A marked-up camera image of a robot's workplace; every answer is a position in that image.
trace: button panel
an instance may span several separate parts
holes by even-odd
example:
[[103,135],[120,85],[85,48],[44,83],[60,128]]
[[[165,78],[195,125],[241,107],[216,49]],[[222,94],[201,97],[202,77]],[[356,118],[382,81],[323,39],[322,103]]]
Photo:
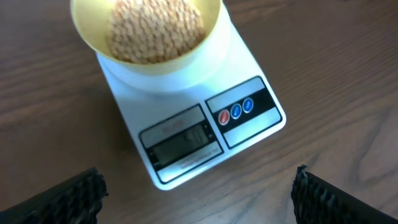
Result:
[[282,121],[260,77],[232,87],[206,100],[206,104],[229,149]]

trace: black object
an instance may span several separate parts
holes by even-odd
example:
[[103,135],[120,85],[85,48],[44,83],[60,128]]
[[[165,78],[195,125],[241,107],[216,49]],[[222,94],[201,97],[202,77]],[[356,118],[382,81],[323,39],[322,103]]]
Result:
[[104,177],[92,168],[0,212],[0,223],[95,224],[107,195]]
[[306,167],[297,168],[291,193],[298,224],[398,224],[398,220],[306,172]]

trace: food in bowl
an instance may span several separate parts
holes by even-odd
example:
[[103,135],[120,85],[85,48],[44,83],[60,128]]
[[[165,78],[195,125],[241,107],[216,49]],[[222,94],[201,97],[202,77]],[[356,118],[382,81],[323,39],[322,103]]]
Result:
[[112,55],[136,64],[176,59],[205,38],[200,11],[189,0],[116,0],[109,21]]

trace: scale display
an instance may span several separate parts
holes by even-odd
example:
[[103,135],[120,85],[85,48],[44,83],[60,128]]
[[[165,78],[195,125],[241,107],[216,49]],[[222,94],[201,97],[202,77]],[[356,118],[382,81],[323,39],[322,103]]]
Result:
[[161,167],[190,154],[209,142],[202,126],[196,125],[153,147],[152,152],[158,158]]

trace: scale buttons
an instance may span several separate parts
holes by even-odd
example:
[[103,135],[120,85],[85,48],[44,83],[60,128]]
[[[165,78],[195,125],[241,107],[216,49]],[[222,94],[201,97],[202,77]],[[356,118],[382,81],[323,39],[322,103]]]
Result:
[[229,111],[227,109],[223,109],[218,114],[218,122],[220,125],[226,125],[229,122]]
[[238,119],[242,114],[242,107],[239,103],[235,103],[231,108],[231,117]]
[[243,111],[245,113],[250,113],[253,110],[254,102],[251,98],[246,98],[243,101]]

